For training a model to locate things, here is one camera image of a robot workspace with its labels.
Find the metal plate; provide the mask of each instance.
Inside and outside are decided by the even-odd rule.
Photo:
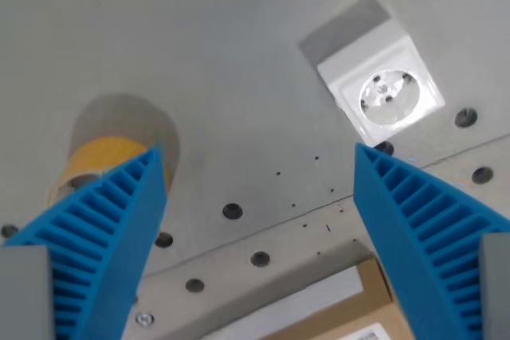
[[[2,223],[37,216],[65,165],[74,119],[112,92],[167,111],[181,139],[163,222],[175,242],[155,248],[148,273],[351,195],[359,138],[300,43],[356,1],[1,9]],[[507,0],[379,1],[414,39],[446,100],[391,140],[395,155],[424,166],[507,134]],[[460,130],[453,119],[467,106],[479,119]],[[242,219],[222,216],[229,202],[241,205]]]
[[[506,191],[510,161],[505,160],[508,152],[510,138],[500,139],[447,158],[427,171],[510,218],[510,195]],[[494,171],[493,179],[483,185],[471,181],[480,166],[489,166]],[[123,339],[197,338],[238,318],[240,312],[254,311],[257,300],[253,293],[270,291],[273,285],[269,276],[282,277],[288,283],[302,281],[317,267],[331,264],[328,257],[332,254],[337,254],[337,261],[342,258],[340,254],[353,256],[352,250],[339,252],[339,248],[354,239],[374,250],[349,197],[148,276],[139,286],[138,303],[132,309]],[[255,268],[249,258],[260,250],[271,256],[271,263]],[[186,291],[185,284],[190,278],[200,278],[205,290],[200,294]],[[154,315],[154,325],[142,328],[136,324],[139,312]]]

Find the barcode label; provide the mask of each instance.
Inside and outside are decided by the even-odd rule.
[[[391,338],[383,326],[377,322],[338,340],[391,340]]]
[[[358,340],[381,340],[381,338],[375,332],[370,332],[362,335]]]

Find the white power socket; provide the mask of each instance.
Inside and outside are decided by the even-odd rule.
[[[317,66],[363,141],[375,146],[445,105],[413,41],[389,20]]]

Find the tape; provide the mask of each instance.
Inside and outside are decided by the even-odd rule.
[[[84,144],[73,153],[65,170],[49,191],[47,207],[69,196],[75,190],[92,184],[104,173],[147,150],[141,143],[124,137],[103,137]],[[168,193],[171,178],[166,166],[163,172]]]

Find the cardboard box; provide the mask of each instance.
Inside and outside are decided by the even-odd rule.
[[[413,340],[375,258],[357,266],[363,292],[324,308],[266,340]]]

